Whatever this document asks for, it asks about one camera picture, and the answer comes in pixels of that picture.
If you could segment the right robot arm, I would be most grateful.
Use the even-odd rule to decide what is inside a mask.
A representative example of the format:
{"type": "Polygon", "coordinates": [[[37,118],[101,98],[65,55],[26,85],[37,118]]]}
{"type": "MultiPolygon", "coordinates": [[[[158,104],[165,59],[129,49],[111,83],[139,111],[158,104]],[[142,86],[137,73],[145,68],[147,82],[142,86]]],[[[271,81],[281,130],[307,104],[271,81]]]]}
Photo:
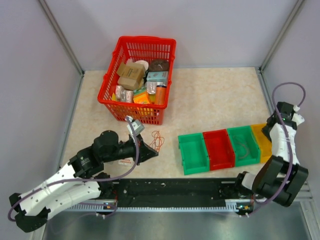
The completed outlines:
{"type": "Polygon", "coordinates": [[[271,143],[271,156],[256,174],[238,174],[233,192],[239,198],[258,194],[289,207],[307,180],[309,171],[302,167],[296,155],[295,135],[305,119],[297,113],[299,107],[280,101],[267,119],[261,133],[271,143]]]}

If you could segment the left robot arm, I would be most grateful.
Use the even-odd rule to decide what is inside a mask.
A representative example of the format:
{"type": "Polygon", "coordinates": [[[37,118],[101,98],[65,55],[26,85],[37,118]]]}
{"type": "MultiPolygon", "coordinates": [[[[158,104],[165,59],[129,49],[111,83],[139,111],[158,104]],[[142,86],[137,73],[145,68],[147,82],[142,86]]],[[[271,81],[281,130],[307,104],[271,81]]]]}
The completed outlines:
{"type": "Polygon", "coordinates": [[[126,158],[143,163],[158,154],[140,134],[120,141],[116,132],[104,131],[42,184],[28,192],[12,194],[9,202],[16,211],[13,221],[29,233],[74,205],[107,199],[114,194],[116,179],[104,172],[105,163],[126,158]]]}

